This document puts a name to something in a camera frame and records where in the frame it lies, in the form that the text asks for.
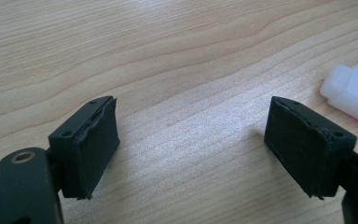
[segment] plastic bottle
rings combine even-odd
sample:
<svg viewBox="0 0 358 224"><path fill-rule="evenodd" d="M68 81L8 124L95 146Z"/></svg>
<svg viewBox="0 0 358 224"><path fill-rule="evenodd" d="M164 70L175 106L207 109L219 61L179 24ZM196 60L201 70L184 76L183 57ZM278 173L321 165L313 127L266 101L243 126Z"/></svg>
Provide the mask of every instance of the plastic bottle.
<svg viewBox="0 0 358 224"><path fill-rule="evenodd" d="M321 88L328 104L358 119L358 66L340 64Z"/></svg>

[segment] light wood surface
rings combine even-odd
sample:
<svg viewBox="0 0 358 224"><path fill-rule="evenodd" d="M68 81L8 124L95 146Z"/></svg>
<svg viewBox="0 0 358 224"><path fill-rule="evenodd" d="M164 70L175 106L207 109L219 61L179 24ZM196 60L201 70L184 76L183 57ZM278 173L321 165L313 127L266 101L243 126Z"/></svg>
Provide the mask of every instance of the light wood surface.
<svg viewBox="0 0 358 224"><path fill-rule="evenodd" d="M0 1L0 160L114 95L121 145L66 223L342 223L263 143L272 95L358 136L319 93L339 63L358 0Z"/></svg>

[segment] bottle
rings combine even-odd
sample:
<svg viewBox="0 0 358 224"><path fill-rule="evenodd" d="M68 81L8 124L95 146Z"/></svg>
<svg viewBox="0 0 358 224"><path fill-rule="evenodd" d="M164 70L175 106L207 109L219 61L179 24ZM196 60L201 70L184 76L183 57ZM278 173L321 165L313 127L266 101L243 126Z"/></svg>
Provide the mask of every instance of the bottle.
<svg viewBox="0 0 358 224"><path fill-rule="evenodd" d="M327 103L358 119L358 66L338 65L321 87Z"/></svg>

